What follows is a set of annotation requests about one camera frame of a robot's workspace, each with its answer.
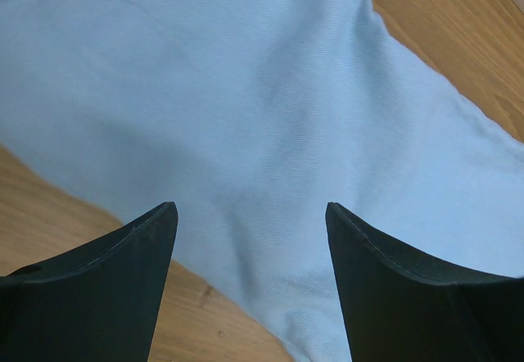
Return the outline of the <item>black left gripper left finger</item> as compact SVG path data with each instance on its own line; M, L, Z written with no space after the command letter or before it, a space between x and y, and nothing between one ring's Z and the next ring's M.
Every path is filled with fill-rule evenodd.
M166 202L1 278L3 361L146 361L177 231Z

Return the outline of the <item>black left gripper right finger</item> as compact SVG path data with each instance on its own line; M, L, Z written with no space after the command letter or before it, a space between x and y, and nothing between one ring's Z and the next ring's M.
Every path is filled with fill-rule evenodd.
M521 279L428 255L334 202L325 219L352 360L522 360Z

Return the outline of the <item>light blue trousers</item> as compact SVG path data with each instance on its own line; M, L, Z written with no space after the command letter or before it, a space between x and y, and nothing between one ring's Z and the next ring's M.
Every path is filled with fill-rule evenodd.
M1 0L1 142L127 222L297 361L347 361L325 210L523 273L523 145L371 0Z

